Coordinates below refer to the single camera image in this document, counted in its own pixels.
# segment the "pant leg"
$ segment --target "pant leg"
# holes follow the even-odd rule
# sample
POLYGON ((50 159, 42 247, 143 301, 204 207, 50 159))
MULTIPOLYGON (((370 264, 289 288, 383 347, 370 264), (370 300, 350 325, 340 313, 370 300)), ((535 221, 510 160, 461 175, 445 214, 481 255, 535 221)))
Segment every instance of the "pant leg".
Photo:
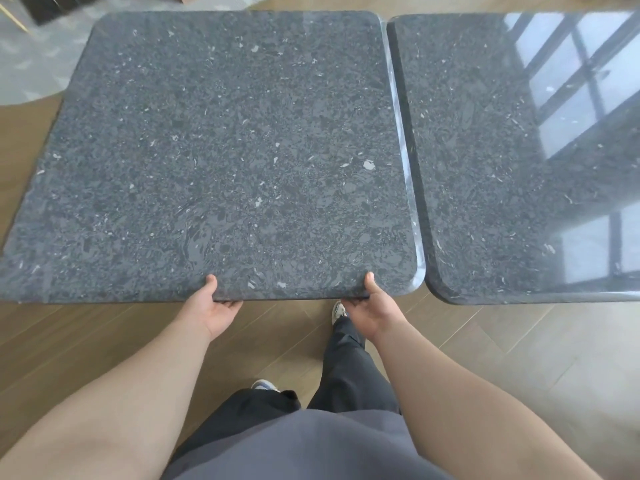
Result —
POLYGON ((299 409, 300 402, 293 391, 240 389, 213 411, 211 416, 178 447, 171 462, 208 443, 237 435, 246 429, 299 409))
POLYGON ((309 409, 333 413, 384 410, 400 413, 391 384, 364 350, 365 339, 348 317, 339 318, 324 351, 320 387, 309 409))

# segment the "white sneaker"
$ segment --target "white sneaker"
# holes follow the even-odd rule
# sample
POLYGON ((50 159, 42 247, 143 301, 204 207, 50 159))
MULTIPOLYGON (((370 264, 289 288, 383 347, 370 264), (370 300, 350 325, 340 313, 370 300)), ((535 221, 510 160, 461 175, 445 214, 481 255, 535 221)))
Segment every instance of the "white sneaker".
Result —
POLYGON ((340 300, 335 302, 335 305, 333 306, 333 311, 331 313, 331 325, 335 325, 335 322, 338 320, 338 318, 340 317, 348 317, 349 314, 347 313, 347 310, 344 308, 344 305, 342 304, 342 302, 340 300))
POLYGON ((280 392, 279 389, 276 386, 274 386, 272 383, 270 383, 267 379, 258 379, 256 382, 252 384, 251 389, 271 390, 271 391, 280 392))

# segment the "hand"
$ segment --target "hand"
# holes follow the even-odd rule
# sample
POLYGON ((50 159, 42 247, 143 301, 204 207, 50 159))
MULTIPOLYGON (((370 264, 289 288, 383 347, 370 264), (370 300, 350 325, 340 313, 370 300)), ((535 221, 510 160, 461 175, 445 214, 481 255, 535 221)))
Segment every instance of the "hand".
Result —
POLYGON ((242 301, 213 301, 213 293, 218 288, 218 279, 213 274, 207 275, 206 284, 192 294, 178 312, 176 322, 202 324, 206 327, 211 340, 224 332, 236 317, 242 301))
POLYGON ((364 288, 369 292, 367 299, 342 299, 351 321, 364 337, 375 344, 377 336, 395 322, 406 321, 396 302, 368 272, 364 277, 364 288))

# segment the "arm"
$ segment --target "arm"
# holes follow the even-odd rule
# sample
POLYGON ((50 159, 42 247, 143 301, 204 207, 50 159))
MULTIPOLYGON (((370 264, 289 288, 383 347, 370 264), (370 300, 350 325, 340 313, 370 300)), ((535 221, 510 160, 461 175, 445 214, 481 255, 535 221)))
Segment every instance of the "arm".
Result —
POLYGON ((159 478, 207 347, 242 305, 213 302, 217 285, 208 275, 158 337, 40 419, 0 460, 0 478, 159 478))
POLYGON ((421 336, 374 281, 368 300, 343 301, 378 349, 421 456, 458 480, 598 480, 544 421, 421 336))

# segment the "stone tabletop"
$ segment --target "stone tabletop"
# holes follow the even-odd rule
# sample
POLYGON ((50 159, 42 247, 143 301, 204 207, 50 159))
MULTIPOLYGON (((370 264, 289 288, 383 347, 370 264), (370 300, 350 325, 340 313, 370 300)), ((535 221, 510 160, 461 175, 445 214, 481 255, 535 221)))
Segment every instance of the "stone tabletop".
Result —
POLYGON ((441 298, 640 299, 639 20, 389 24, 427 279, 441 298))
POLYGON ((361 296, 366 270, 416 288, 382 35, 356 12, 101 19, 6 239, 0 298, 170 301, 207 273, 217 299, 361 296))

